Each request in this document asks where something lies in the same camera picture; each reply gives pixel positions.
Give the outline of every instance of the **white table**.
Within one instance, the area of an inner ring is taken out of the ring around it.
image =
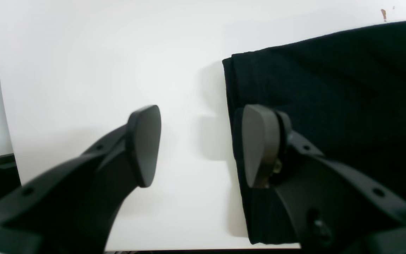
[[[221,60],[406,20],[406,0],[0,0],[0,80],[22,183],[157,104],[153,185],[107,250],[295,248],[247,238]]]

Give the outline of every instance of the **black trousers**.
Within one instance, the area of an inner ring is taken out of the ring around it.
[[[406,22],[337,32],[223,61],[228,110],[252,244],[296,242],[283,204],[245,180],[246,104],[285,111],[327,156],[406,199]]]

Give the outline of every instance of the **screw hole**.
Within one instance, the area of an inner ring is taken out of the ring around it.
[[[382,190],[378,189],[378,188],[374,188],[372,190],[372,192],[374,192],[377,196],[380,196],[382,198],[385,196],[385,193]]]
[[[23,196],[29,196],[29,195],[31,195],[33,192],[34,192],[34,189],[33,189],[33,188],[27,188],[26,190],[24,190],[24,191],[21,193],[21,195],[23,195]]]

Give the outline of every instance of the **brown stain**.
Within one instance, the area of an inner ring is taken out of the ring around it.
[[[386,22],[386,11],[383,9],[381,9],[381,11],[382,11],[382,15],[383,15],[383,21]]]

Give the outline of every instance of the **black fabric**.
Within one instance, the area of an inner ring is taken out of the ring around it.
[[[406,199],[406,22],[235,54],[223,65],[252,244],[290,243],[296,238],[272,190],[250,189],[246,183],[240,130],[246,104],[285,111],[293,129],[327,156]]]

